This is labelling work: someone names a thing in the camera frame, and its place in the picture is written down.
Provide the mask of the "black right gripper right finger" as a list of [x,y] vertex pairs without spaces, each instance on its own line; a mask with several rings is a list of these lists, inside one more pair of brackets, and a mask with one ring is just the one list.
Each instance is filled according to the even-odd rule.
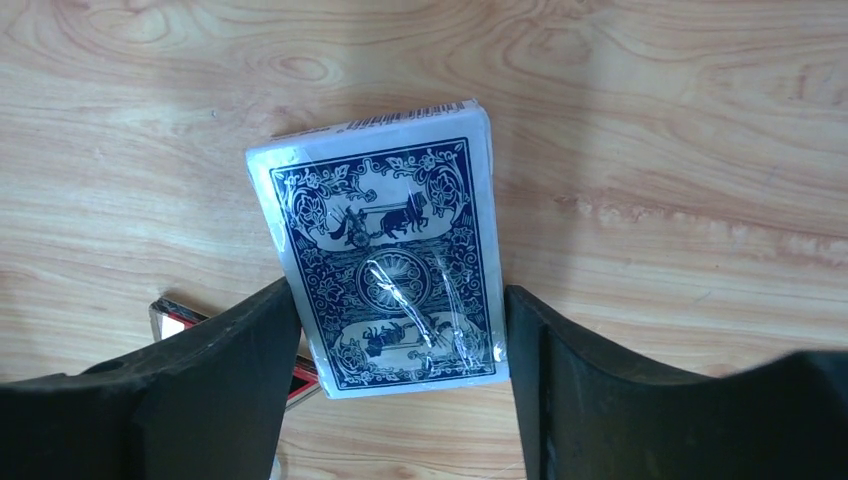
[[721,378],[629,350],[505,290],[531,479],[843,479],[847,355],[798,351]]

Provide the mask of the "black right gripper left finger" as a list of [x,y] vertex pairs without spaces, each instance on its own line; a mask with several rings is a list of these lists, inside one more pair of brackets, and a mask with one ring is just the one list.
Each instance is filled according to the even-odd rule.
[[1,387],[5,479],[268,479],[301,336],[279,279],[177,335]]

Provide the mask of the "blue playing card deck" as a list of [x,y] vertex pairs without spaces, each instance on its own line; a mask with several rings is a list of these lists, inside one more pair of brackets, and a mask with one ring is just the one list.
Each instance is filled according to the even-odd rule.
[[329,398],[508,379],[478,101],[290,134],[245,159]]

